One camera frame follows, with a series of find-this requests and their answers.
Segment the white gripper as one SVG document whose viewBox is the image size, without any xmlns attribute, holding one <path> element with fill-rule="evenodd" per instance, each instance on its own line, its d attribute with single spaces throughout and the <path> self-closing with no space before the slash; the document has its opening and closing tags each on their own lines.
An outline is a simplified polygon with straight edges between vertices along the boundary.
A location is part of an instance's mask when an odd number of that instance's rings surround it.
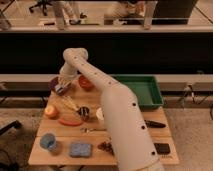
<svg viewBox="0 0 213 171">
<path fill-rule="evenodd" d="M 71 83 L 76 77 L 76 71 L 70 67 L 63 66 L 59 71 L 58 81 L 61 85 L 65 86 Z"/>
</svg>

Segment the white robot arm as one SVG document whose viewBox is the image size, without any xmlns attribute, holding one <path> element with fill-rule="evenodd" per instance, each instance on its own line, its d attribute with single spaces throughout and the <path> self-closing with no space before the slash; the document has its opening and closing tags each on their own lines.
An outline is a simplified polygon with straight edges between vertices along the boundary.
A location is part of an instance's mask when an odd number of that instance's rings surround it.
<svg viewBox="0 0 213 171">
<path fill-rule="evenodd" d="M 105 127 L 119 171 L 164 171 L 136 95 L 124 84 L 91 65 L 85 48 L 67 48 L 60 72 L 82 73 L 100 92 Z"/>
</svg>

